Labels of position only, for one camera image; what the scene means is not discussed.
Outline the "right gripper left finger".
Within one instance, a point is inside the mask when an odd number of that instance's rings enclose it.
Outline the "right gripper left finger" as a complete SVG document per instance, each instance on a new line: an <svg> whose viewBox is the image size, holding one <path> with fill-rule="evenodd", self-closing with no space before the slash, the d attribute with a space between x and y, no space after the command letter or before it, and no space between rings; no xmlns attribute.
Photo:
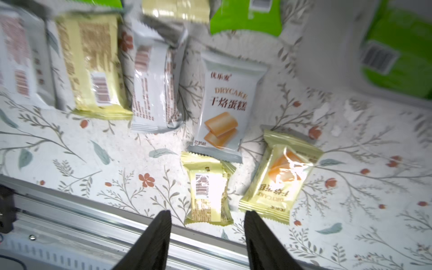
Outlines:
<svg viewBox="0 0 432 270"><path fill-rule="evenodd" d="M171 212L161 211L113 270L164 270L172 229Z"/></svg>

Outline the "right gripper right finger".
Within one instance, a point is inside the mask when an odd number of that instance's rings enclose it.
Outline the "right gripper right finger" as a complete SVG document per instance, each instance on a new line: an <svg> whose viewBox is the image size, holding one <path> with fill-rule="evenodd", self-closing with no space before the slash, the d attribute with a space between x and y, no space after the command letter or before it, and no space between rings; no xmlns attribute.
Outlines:
<svg viewBox="0 0 432 270"><path fill-rule="evenodd" d="M244 230L250 269L302 269L257 212L247 211L245 213Z"/></svg>

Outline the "yellow packet bottom row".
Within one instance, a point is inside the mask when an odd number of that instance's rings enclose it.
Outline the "yellow packet bottom row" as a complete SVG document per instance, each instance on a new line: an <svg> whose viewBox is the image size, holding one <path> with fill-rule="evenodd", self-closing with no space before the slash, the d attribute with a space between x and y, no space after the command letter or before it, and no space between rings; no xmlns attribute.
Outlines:
<svg viewBox="0 0 432 270"><path fill-rule="evenodd" d="M228 184L236 167L213 157L183 152L181 162L190 180L191 211L185 223L233 224Z"/></svg>

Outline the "white cookie packet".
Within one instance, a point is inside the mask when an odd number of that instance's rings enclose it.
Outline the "white cookie packet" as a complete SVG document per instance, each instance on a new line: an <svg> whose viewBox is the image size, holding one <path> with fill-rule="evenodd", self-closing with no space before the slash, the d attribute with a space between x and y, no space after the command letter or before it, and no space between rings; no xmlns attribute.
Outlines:
<svg viewBox="0 0 432 270"><path fill-rule="evenodd" d="M240 145L259 81L268 66L212 51L201 54L205 69L199 124L188 151L242 163Z"/></svg>

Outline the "yellow packet second row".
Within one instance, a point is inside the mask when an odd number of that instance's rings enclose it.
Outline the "yellow packet second row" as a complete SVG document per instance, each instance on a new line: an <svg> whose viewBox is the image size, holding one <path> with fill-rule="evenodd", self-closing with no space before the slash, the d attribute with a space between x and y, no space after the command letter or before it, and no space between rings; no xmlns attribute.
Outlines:
<svg viewBox="0 0 432 270"><path fill-rule="evenodd" d="M118 13L66 13L55 19L74 113L103 120L130 120L118 52Z"/></svg>

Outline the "white brown packet second row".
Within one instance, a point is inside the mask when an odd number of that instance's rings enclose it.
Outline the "white brown packet second row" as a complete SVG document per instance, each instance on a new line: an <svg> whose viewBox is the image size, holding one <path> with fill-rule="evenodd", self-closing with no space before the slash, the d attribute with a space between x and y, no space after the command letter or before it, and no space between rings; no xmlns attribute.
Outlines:
<svg viewBox="0 0 432 270"><path fill-rule="evenodd" d="M18 104L56 107L46 24L21 7L1 7L1 86Z"/></svg>

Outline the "white cookie storage box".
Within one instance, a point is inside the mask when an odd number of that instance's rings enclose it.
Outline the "white cookie storage box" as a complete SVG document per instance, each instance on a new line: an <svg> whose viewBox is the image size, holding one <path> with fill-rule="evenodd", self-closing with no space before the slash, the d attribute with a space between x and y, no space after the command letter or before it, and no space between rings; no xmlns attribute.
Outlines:
<svg viewBox="0 0 432 270"><path fill-rule="evenodd" d="M317 1L296 65L299 80L313 88L350 88L430 109L432 3Z"/></svg>

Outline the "yellow cookie packet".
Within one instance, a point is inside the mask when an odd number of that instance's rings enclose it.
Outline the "yellow cookie packet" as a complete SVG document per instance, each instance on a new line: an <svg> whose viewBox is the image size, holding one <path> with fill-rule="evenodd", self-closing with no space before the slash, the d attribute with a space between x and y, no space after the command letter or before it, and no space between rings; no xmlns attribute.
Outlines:
<svg viewBox="0 0 432 270"><path fill-rule="evenodd" d="M145 15L155 18L205 24L210 21L207 0L143 0L141 6Z"/></svg>

